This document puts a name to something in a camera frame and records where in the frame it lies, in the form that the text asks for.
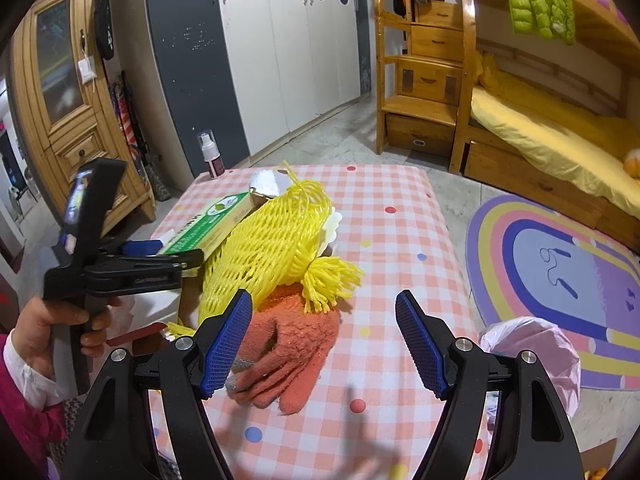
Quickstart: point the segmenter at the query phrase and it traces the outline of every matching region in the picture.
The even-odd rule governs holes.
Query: yellow bedsheet
[[[473,92],[473,117],[539,170],[640,219],[640,183],[625,173],[620,160],[629,149],[640,148],[633,126],[562,102],[498,71],[487,58],[480,75],[485,88],[475,86]]]

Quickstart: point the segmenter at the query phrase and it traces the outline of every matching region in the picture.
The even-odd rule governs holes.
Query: pink checkered tablecloth
[[[264,410],[239,406],[220,390],[205,403],[211,426],[236,480],[410,479],[444,404],[420,382],[396,325],[396,295],[410,289],[427,314],[443,318],[455,335],[477,340],[440,207],[418,168],[294,170],[300,179],[324,185],[343,215],[337,254],[366,276],[300,413],[283,416],[277,402]],[[179,229],[215,198],[247,190],[254,172],[231,170],[218,180],[199,176],[154,236]],[[150,392],[150,404],[158,450],[173,459],[157,392]],[[483,425],[470,479],[481,477],[486,443]]]

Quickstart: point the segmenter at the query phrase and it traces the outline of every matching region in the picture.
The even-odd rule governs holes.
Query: wooden bunk bed
[[[640,251],[640,220],[603,197],[591,196],[573,184],[538,170],[520,152],[479,123],[470,123],[474,88],[475,50],[491,51],[542,72],[600,100],[613,114],[626,115],[629,74],[640,74],[640,43],[612,2],[609,9],[591,0],[574,0],[578,41],[623,68],[618,98],[564,67],[528,52],[493,41],[476,40],[474,0],[458,4],[432,2],[418,6],[404,0],[404,18],[375,0],[378,53],[377,149],[386,145],[420,150],[449,158],[449,171],[485,182],[548,206],[630,249]],[[504,8],[506,0],[476,0]],[[385,54],[385,27],[399,28],[406,51]],[[395,66],[395,93],[385,95],[385,67]],[[571,97],[535,81],[560,99],[581,105]]]

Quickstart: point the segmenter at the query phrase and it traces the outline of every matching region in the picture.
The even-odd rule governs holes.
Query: orange knit glove
[[[266,408],[280,397],[285,415],[299,412],[316,385],[338,337],[340,315],[304,314],[302,286],[278,286],[261,304],[242,340],[226,381],[237,402]]]

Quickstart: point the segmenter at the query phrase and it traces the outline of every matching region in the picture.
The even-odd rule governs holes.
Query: pink plastic bag
[[[509,357],[516,357],[522,350],[535,352],[566,414],[569,418],[575,415],[580,403],[580,358],[558,325],[539,317],[517,317],[496,323],[480,334],[480,348]],[[492,408],[488,406],[490,428]]]

